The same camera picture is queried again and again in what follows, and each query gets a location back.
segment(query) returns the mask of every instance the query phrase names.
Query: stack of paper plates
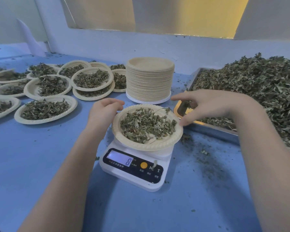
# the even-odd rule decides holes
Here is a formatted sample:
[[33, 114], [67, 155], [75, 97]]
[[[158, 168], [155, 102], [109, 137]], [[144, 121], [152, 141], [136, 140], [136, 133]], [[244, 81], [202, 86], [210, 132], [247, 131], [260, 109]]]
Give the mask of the stack of paper plates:
[[141, 57], [127, 62], [126, 94], [137, 103], [162, 103], [170, 98], [175, 65], [164, 58]]

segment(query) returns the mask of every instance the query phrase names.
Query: blue table surface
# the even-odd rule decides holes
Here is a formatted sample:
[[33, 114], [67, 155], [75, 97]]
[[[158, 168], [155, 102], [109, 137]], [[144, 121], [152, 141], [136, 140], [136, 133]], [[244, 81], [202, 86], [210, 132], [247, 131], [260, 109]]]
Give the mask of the blue table surface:
[[[24, 72], [40, 62], [62, 64], [93, 59], [48, 54], [0, 60], [0, 66]], [[172, 94], [184, 91], [190, 75], [174, 73]], [[125, 93], [109, 97], [135, 105]], [[22, 104], [31, 101], [21, 98]], [[23, 125], [14, 113], [0, 119], [0, 231], [16, 231], [69, 153], [86, 125], [92, 101], [78, 100], [68, 116], [40, 125]], [[161, 106], [171, 107], [174, 101]], [[261, 231], [249, 194], [238, 146], [190, 130], [187, 143], [175, 145], [166, 183], [147, 192], [105, 173], [96, 161], [90, 178], [83, 231]], [[100, 156], [113, 140], [111, 129]], [[201, 153], [205, 149], [209, 154]]]

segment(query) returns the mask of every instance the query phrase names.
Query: scale button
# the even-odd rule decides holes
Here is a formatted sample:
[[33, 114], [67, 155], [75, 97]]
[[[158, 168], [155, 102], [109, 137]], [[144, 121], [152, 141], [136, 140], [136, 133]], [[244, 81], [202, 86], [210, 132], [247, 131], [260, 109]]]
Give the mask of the scale button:
[[145, 162], [141, 163], [141, 168], [143, 168], [143, 169], [147, 168], [147, 163], [145, 163]]

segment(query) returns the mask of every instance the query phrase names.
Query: stainless steel tray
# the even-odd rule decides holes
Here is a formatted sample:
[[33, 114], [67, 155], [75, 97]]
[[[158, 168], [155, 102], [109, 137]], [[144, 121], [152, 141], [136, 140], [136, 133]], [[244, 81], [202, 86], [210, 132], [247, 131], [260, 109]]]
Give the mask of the stainless steel tray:
[[[211, 68], [203, 68], [203, 67], [201, 67], [201, 68], [197, 69], [192, 74], [192, 80], [187, 86], [188, 87], [188, 91], [192, 89], [192, 87], [193, 87], [193, 85], [195, 83], [195, 80], [197, 79], [198, 75], [201, 72], [203, 72], [205, 70], [209, 70], [209, 69], [211, 69]], [[182, 118], [186, 114], [186, 111], [187, 111], [187, 108], [188, 108], [187, 105], [188, 104], [185, 103], [185, 102], [178, 101], [177, 105], [175, 106], [175, 108], [173, 110], [174, 114], [177, 117]], [[234, 132], [232, 130], [228, 130], [228, 129], [225, 129], [225, 128], [217, 127], [217, 126], [210, 125], [210, 124], [207, 124], [207, 123], [203, 123], [203, 122], [200, 122], [200, 121], [194, 121], [192, 124], [190, 124], [187, 127], [189, 129], [195, 131], [195, 132], [202, 133], [202, 134], [208, 135], [210, 137], [214, 137], [214, 138], [226, 141], [226, 142], [230, 142], [230, 143], [239, 145], [237, 132]]]

